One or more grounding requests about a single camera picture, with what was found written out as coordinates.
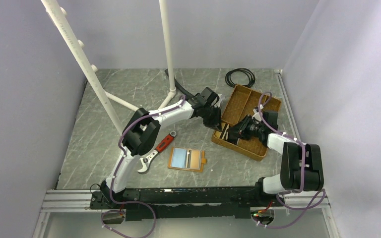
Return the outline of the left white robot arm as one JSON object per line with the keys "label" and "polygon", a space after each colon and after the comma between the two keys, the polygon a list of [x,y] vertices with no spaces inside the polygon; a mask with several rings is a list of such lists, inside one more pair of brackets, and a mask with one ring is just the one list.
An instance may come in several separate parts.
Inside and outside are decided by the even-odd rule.
{"label": "left white robot arm", "polygon": [[202,118],[205,127],[221,129],[221,97],[209,87],[191,97],[182,96],[178,102],[159,110],[139,108],[118,142],[120,156],[111,174],[101,183],[103,202],[117,208],[123,201],[123,191],[139,158],[154,147],[159,131],[180,121]]}

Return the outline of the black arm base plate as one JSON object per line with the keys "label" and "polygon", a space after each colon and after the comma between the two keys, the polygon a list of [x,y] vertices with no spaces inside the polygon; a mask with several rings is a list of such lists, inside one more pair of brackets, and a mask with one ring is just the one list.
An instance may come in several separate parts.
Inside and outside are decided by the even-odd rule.
{"label": "black arm base plate", "polygon": [[233,217],[248,219],[266,207],[280,207],[275,195],[260,185],[193,188],[127,188],[116,203],[101,191],[92,192],[90,209],[123,211],[127,221],[143,219]]}

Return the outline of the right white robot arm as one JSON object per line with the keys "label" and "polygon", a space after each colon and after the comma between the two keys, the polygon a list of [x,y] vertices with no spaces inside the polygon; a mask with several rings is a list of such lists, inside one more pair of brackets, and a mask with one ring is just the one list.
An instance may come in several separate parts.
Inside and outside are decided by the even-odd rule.
{"label": "right white robot arm", "polygon": [[262,178],[262,187],[253,193],[254,201],[260,206],[267,205],[273,194],[323,189],[320,147],[278,131],[277,121],[277,112],[258,112],[253,116],[246,115],[227,130],[228,137],[233,140],[257,138],[263,146],[281,155],[280,173]]}

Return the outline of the brown woven divided tray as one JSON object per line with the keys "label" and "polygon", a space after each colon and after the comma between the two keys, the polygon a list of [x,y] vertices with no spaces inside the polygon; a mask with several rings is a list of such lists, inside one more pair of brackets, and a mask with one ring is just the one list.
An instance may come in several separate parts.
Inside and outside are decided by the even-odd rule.
{"label": "brown woven divided tray", "polygon": [[[243,120],[246,115],[254,115],[253,110],[258,111],[258,106],[263,106],[262,113],[266,111],[279,112],[281,101],[269,95],[262,96],[260,92],[242,85],[237,85],[226,105],[221,117],[221,124],[228,123],[229,128]],[[243,154],[255,161],[261,161],[267,153],[267,145],[263,145],[256,137],[249,140],[240,140],[237,145],[219,138],[221,131],[215,131],[211,141],[215,144]]]}

